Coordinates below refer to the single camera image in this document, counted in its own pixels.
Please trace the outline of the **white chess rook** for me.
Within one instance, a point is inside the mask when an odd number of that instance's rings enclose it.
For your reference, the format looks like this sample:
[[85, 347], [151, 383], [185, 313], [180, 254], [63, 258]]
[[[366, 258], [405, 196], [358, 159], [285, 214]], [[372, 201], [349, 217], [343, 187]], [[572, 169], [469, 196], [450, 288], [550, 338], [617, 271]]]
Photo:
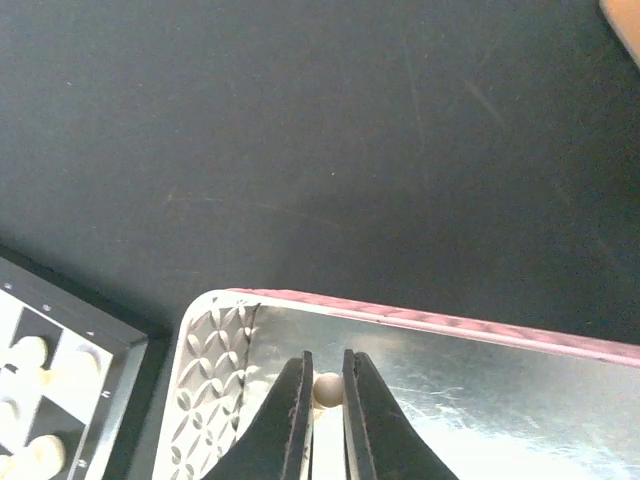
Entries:
[[76, 350], [58, 359], [49, 375], [49, 389], [88, 390], [99, 380], [99, 363], [92, 352]]

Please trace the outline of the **white chess piece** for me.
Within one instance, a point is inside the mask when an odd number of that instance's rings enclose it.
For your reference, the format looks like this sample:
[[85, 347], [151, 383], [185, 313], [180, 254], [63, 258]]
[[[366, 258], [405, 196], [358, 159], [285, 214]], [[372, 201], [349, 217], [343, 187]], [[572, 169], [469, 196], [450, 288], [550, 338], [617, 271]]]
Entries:
[[43, 337], [25, 336], [13, 346], [1, 351], [1, 366], [14, 367], [17, 374], [44, 386], [50, 377], [48, 371], [43, 368], [48, 352], [47, 342]]
[[20, 409], [12, 400], [0, 403], [0, 427], [2, 436], [15, 435], [20, 429]]
[[34, 438], [11, 460], [6, 479], [48, 480], [63, 470], [66, 450], [62, 440], [53, 435]]

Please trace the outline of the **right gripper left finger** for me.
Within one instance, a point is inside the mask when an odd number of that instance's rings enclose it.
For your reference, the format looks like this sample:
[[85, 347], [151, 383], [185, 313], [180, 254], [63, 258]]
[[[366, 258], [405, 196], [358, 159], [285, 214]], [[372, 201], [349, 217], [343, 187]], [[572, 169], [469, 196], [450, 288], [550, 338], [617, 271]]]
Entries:
[[313, 459], [313, 361], [289, 359], [252, 422], [204, 477], [208, 480], [301, 480]]

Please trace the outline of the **white chess piece twelfth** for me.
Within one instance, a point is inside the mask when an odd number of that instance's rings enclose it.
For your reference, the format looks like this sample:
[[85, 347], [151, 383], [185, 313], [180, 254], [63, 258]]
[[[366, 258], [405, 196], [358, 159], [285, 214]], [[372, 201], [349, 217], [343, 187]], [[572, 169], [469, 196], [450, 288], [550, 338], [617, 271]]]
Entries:
[[343, 379], [334, 372], [314, 373], [312, 394], [314, 407], [331, 409], [343, 402]]

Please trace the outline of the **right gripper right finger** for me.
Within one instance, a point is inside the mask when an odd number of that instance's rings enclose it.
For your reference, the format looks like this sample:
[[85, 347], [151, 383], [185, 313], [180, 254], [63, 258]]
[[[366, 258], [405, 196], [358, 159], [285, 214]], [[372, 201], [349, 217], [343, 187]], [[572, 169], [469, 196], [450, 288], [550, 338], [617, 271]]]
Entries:
[[412, 427], [368, 354], [347, 349], [342, 379], [348, 479], [457, 479]]

